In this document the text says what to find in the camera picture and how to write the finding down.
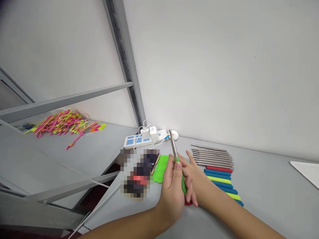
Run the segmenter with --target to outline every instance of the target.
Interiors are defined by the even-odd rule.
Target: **person's right hand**
[[[179,160],[183,166],[183,174],[192,178],[192,186],[196,194],[197,202],[199,205],[205,207],[205,202],[207,202],[207,200],[205,199],[207,190],[213,190],[218,187],[213,184],[206,176],[206,174],[204,174],[202,169],[197,166],[191,153],[188,150],[186,150],[186,153],[189,157],[190,163],[188,163],[183,156],[178,154]]]

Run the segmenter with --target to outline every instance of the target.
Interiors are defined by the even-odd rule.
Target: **green mesh pad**
[[[157,163],[157,167],[153,173],[154,182],[158,182],[158,183],[163,182],[163,175],[166,169],[168,159],[169,159],[168,155],[161,155],[161,157],[159,158],[159,162]]]

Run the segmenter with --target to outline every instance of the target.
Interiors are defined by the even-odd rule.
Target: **power strip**
[[[142,146],[145,146],[145,145],[152,145],[153,143],[157,144],[157,143],[160,143],[161,141],[163,141],[163,139],[168,135],[165,129],[159,130],[159,131],[157,131],[157,133],[158,133],[159,136],[158,136],[158,138],[157,138],[155,143],[154,143],[154,141],[152,141],[151,138],[142,139],[142,135],[139,136],[139,134],[132,135],[132,136],[127,136],[125,138],[125,141],[124,141],[124,148],[125,149],[133,148],[134,144],[135,144],[135,141],[137,141],[135,147],[142,147]]]

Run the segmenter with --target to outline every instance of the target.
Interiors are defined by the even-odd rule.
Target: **yellow foam sleeve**
[[[227,193],[228,196],[230,196],[232,199],[235,199],[235,200],[239,200],[240,201],[240,196],[236,195],[236,194],[230,194],[230,193]]]
[[[215,181],[215,182],[220,182],[220,183],[227,183],[227,184],[232,184],[232,182],[228,179],[221,179],[221,178],[216,178],[216,177],[211,177],[211,176],[207,176],[209,178],[209,180],[211,181]]]

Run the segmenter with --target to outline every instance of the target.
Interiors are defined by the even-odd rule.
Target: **red foam sleeve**
[[[231,169],[218,168],[218,167],[213,167],[213,166],[206,166],[206,169],[222,171],[222,172],[228,172],[228,173],[232,173],[233,172]]]

